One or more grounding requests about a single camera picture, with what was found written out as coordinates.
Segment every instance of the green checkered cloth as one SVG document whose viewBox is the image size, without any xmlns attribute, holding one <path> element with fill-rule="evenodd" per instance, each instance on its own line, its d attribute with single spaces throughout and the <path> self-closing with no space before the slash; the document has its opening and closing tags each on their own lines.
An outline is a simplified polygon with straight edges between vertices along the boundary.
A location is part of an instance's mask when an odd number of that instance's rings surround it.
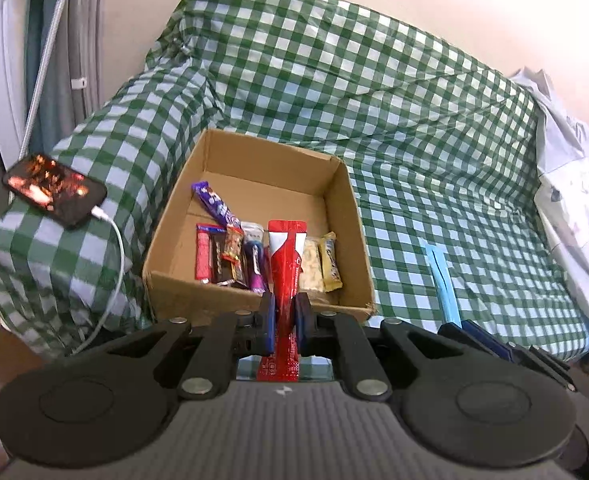
<svg viewBox="0 0 589 480">
<path fill-rule="evenodd" d="M 444 251 L 463 319 L 562 358 L 589 326 L 537 227 L 535 103 L 415 27 L 341 0 L 183 0 L 145 71 L 54 149 L 106 183 L 126 242 L 106 328 L 152 322 L 141 270 L 190 149 L 217 127 L 333 153 L 348 166 L 382 316 L 443 322 L 422 243 Z M 16 200 L 0 219 L 0 315 L 35 351 L 75 348 L 117 279 L 110 226 L 65 231 Z M 251 376 L 256 360 L 241 364 Z M 328 376 L 324 360 L 303 378 Z"/>
</svg>

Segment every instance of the cardboard box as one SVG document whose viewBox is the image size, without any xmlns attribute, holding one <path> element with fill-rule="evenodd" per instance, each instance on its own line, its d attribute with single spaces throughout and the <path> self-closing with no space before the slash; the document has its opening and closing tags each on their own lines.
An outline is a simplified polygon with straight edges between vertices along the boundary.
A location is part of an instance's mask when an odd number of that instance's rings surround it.
<svg viewBox="0 0 589 480">
<path fill-rule="evenodd" d="M 359 320 L 374 313 L 370 263 L 345 164 L 325 153 L 207 130 L 178 177 L 143 266 L 159 320 L 183 316 L 199 325 L 220 312 L 258 310 L 258 294 L 194 279 L 196 224 L 213 222 L 191 188 L 201 180 L 242 221 L 267 228 L 272 219 L 304 220 L 314 237 L 334 231 L 343 288 L 327 295 L 330 305 L 313 303 L 313 308 Z"/>
</svg>

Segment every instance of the red stick packet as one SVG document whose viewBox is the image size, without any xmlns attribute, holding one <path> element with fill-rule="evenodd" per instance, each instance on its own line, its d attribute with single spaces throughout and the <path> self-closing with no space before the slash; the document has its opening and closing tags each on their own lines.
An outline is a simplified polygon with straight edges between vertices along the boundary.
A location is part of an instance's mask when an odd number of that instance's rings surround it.
<svg viewBox="0 0 589 480">
<path fill-rule="evenodd" d="M 274 354 L 262 357 L 257 371 L 259 381 L 299 380 L 299 352 L 296 346 L 292 298 L 299 288 L 299 271 L 307 225 L 301 221 L 271 220 L 270 266 L 277 308 Z"/>
</svg>

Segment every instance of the smartphone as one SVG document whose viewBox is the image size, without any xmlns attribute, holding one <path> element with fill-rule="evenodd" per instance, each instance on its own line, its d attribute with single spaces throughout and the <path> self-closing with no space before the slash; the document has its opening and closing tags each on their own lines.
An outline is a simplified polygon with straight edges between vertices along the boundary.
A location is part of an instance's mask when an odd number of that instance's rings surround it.
<svg viewBox="0 0 589 480">
<path fill-rule="evenodd" d="M 41 153 L 18 161 L 3 176 L 3 184 L 67 229 L 89 218 L 108 193 L 102 182 Z"/>
</svg>

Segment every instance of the white charging cable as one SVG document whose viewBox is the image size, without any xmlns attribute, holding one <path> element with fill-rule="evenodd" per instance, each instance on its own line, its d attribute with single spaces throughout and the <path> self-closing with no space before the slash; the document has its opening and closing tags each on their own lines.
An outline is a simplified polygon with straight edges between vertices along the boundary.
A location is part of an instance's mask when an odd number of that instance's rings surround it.
<svg viewBox="0 0 589 480">
<path fill-rule="evenodd" d="M 121 232 L 119 231 L 119 227 L 117 227 L 114 223 L 114 220 L 111 219 L 110 216 L 108 216 L 107 213 L 98 206 L 94 206 L 92 208 L 92 216 L 94 216 L 94 218 L 98 218 L 99 220 L 104 220 L 108 222 L 112 226 L 114 233 L 116 233 L 116 240 L 119 242 L 119 252 L 121 255 L 121 263 L 119 266 L 119 279 L 116 280 L 116 288 L 110 295 L 110 298 L 108 299 L 108 304 L 106 305 L 106 309 L 101 315 L 100 319 L 98 320 L 97 326 L 95 326 L 95 329 L 92 331 L 92 334 L 90 334 L 90 336 L 83 343 L 81 343 L 79 346 L 76 347 L 76 349 L 72 351 L 73 355 L 85 350 L 97 337 L 97 334 L 101 330 L 101 327 L 103 327 L 104 323 L 106 322 L 106 319 L 108 319 L 108 316 L 110 315 L 110 312 L 114 307 L 116 297 L 119 295 L 119 291 L 121 290 L 121 284 L 124 282 L 126 252 L 124 251 L 124 241 L 121 238 Z"/>
</svg>

